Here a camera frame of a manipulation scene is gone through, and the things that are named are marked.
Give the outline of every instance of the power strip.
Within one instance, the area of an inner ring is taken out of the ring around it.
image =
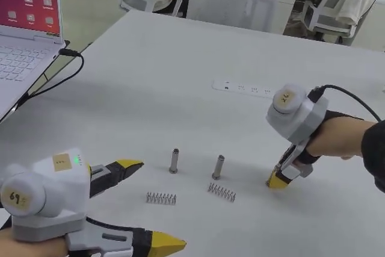
[[[260,87],[253,84],[240,84],[231,81],[214,80],[211,87],[214,90],[230,91],[232,93],[247,94],[249,96],[258,96],[260,98],[272,99],[276,90],[266,87]]]

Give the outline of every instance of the hand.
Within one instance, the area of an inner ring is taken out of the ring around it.
[[[321,125],[319,134],[306,149],[312,156],[339,156],[343,159],[362,156],[363,134],[374,124],[352,117],[335,117]]]
[[[64,238],[24,243],[12,238],[11,229],[0,231],[0,257],[65,257],[67,255]]]

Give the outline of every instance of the metal peg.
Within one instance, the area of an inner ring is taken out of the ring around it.
[[[173,154],[171,156],[171,166],[168,170],[171,174],[176,174],[178,172],[178,169],[177,169],[178,156],[179,156],[179,150],[173,149]]]
[[[219,155],[217,164],[215,165],[215,170],[211,175],[214,180],[219,180],[221,178],[223,162],[224,162],[224,156]]]

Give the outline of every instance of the compression spring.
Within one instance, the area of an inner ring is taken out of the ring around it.
[[[153,193],[147,192],[147,203],[161,204],[161,205],[175,205],[175,194]]]
[[[229,200],[230,202],[235,201],[235,195],[236,194],[233,191],[225,189],[219,185],[216,185],[215,183],[210,183],[207,191],[210,193],[213,193],[217,196],[220,196],[222,198],[225,198],[225,199]]]

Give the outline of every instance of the laptop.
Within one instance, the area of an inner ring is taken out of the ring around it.
[[[0,121],[65,46],[59,0],[0,0]]]

